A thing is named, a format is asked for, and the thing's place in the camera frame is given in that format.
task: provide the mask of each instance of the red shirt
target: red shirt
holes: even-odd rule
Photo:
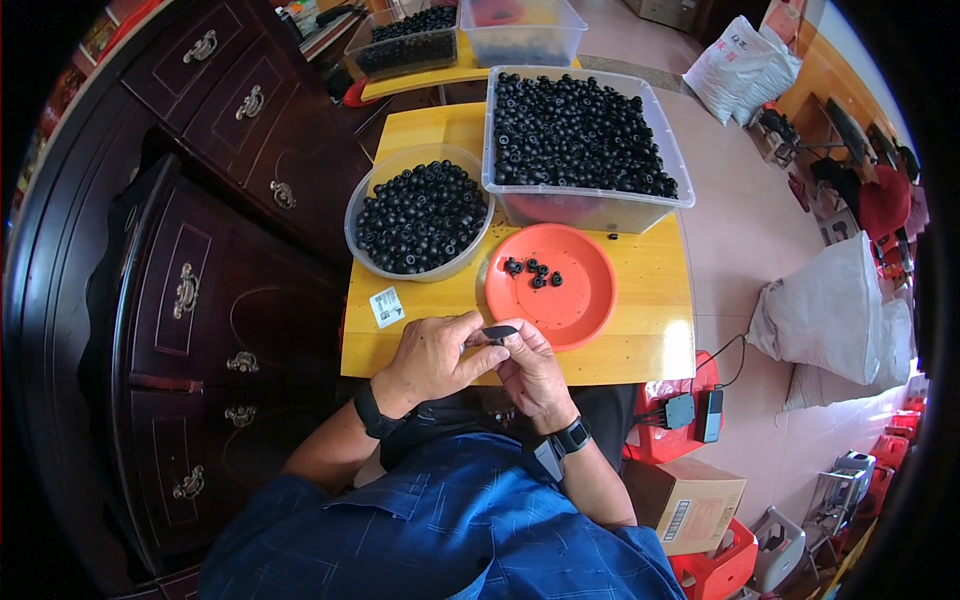
[[[892,234],[903,227],[910,216],[910,183],[897,169],[876,166],[880,183],[872,181],[860,187],[860,225],[872,240]]]

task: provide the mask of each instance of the blue shirt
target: blue shirt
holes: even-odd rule
[[[471,433],[334,500],[280,476],[217,539],[199,597],[683,600],[653,530],[599,527],[528,457]]]

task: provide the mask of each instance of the drawer handle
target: drawer handle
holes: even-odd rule
[[[224,411],[224,417],[233,421],[236,427],[246,427],[256,416],[255,406],[231,406]]]
[[[174,301],[174,319],[181,319],[183,313],[192,313],[197,307],[200,296],[200,280],[193,275],[193,265],[188,262],[180,267],[180,285],[177,286],[177,299]]]
[[[204,466],[196,465],[190,474],[183,478],[183,483],[174,488],[174,497],[177,500],[192,500],[204,490]]]
[[[259,372],[260,366],[256,364],[256,356],[243,350],[237,352],[237,355],[227,360],[227,368],[231,371],[240,372]]]
[[[193,48],[183,55],[183,62],[189,64],[193,60],[202,62],[210,58],[213,51],[217,49],[217,32],[212,29],[204,34],[203,37],[193,42]]]
[[[274,202],[284,210],[290,210],[297,205],[294,191],[283,181],[271,181],[270,189],[274,192]]]
[[[237,121],[242,120],[244,117],[253,119],[256,115],[260,114],[262,108],[263,92],[260,91],[259,85],[255,85],[251,88],[247,97],[243,99],[243,104],[237,109]]]

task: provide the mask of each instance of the plastic bag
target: plastic bag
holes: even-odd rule
[[[762,76],[778,51],[779,47],[741,14],[684,73],[684,81],[710,113],[727,125],[741,96]]]
[[[760,290],[747,341],[776,360],[814,365],[867,385],[876,378],[881,296],[865,231],[824,248]]]
[[[740,95],[733,108],[733,119],[744,127],[763,103],[776,100],[797,81],[803,61],[790,52],[776,33],[767,26],[760,27],[760,36],[770,42],[767,65],[753,84]]]
[[[906,385],[910,379],[910,341],[913,324],[910,309],[903,300],[887,302],[882,308],[879,369],[874,381],[859,385],[836,373],[814,367],[797,365],[790,381],[783,410],[808,406],[829,406],[856,398],[879,396],[888,390]]]

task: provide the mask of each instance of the black wristwatch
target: black wristwatch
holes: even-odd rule
[[[367,428],[367,435],[375,440],[383,440],[407,422],[405,416],[402,419],[391,419],[380,414],[380,407],[376,405],[376,400],[373,398],[370,381],[365,382],[357,390],[353,396],[353,406],[357,409],[357,415],[360,416],[364,427]]]
[[[549,439],[559,461],[567,454],[572,454],[587,445],[590,441],[590,432],[587,424],[577,417],[566,429],[551,433]]]

